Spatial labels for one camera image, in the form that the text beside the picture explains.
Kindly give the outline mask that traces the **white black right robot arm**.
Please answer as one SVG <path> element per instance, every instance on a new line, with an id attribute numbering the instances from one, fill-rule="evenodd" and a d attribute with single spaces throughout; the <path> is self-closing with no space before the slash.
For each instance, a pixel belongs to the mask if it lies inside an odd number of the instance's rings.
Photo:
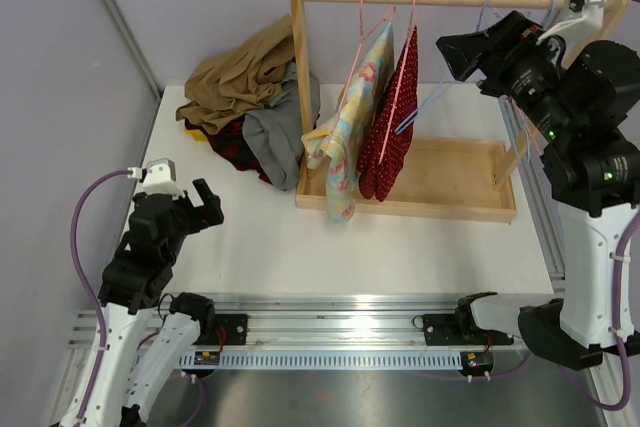
<path id="1" fill-rule="evenodd" d="M 562 296 L 470 295 L 458 302 L 453 327 L 463 342 L 499 332 L 542 359 L 582 370 L 607 353 L 639 352 L 625 261 L 639 223 L 639 150 L 620 131 L 639 100 L 639 57 L 595 40 L 563 67 L 554 39 L 513 11 L 483 31 L 437 41 L 455 79 L 481 72 L 480 92 L 514 99 L 545 138 L 541 162 L 564 239 Z"/>

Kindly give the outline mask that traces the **red black plaid skirt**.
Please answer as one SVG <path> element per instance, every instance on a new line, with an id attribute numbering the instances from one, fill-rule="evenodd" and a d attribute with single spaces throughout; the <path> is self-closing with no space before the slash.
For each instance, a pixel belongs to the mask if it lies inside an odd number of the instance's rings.
<path id="1" fill-rule="evenodd" d="M 210 134 L 201 126 L 196 126 L 188 120 L 184 120 L 183 125 L 184 130 L 201 130 L 207 136 L 207 143 L 211 149 L 228 161 L 236 170 L 256 171 L 261 181 L 267 184 L 271 183 L 243 137 L 244 117 L 230 121 L 217 134 Z"/>

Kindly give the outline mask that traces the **tan brown skirt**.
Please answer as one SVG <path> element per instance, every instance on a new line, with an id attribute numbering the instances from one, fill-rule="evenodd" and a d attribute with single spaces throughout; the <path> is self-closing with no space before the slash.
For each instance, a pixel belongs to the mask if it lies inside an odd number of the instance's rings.
<path id="1" fill-rule="evenodd" d="M 293 59 L 292 20 L 285 15 L 240 46 L 200 62 L 184 85 L 188 103 L 176 110 L 176 119 L 218 134 L 279 95 Z"/>

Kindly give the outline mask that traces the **red white polka-dot skirt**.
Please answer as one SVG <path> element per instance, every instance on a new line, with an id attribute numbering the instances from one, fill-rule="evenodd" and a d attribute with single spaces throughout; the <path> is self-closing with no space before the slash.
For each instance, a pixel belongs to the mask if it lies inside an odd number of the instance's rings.
<path id="1" fill-rule="evenodd" d="M 378 165 L 378 159 L 390 115 L 394 90 L 397 84 L 397 70 L 394 71 L 385 88 L 383 97 L 378 103 L 373 125 L 359 154 L 357 161 L 357 171 L 359 173 L 358 188 L 361 196 L 365 199 L 375 199 L 379 202 L 385 201 L 404 167 L 404 160 L 413 139 L 413 125 L 401 134 L 395 134 L 394 130 L 400 122 L 418 106 L 418 41 L 418 28 L 415 26 L 397 109 L 393 118 L 382 164 Z M 403 49 L 399 56 L 396 69 L 400 68 L 402 55 Z"/>

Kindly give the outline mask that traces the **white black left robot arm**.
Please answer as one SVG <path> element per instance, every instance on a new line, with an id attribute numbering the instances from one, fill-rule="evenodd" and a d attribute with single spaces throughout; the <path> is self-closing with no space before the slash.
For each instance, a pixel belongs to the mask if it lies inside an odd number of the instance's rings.
<path id="1" fill-rule="evenodd" d="M 93 295 L 97 325 L 92 347 L 63 426 L 144 426 L 180 355 L 217 330 L 214 303 L 181 293 L 142 360 L 144 330 L 158 308 L 185 239 L 223 223 L 220 198 L 193 182 L 202 203 L 182 190 L 144 187 L 133 198 L 128 228 Z"/>

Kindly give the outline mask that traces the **grey skirt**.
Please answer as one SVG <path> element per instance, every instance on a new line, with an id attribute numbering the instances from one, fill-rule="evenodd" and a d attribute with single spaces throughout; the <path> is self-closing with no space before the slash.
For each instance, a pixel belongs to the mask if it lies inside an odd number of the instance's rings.
<path id="1" fill-rule="evenodd" d="M 282 91 L 262 109 L 245 114 L 242 135 L 271 184 L 280 190 L 297 186 L 305 149 L 297 65 L 287 64 Z"/>

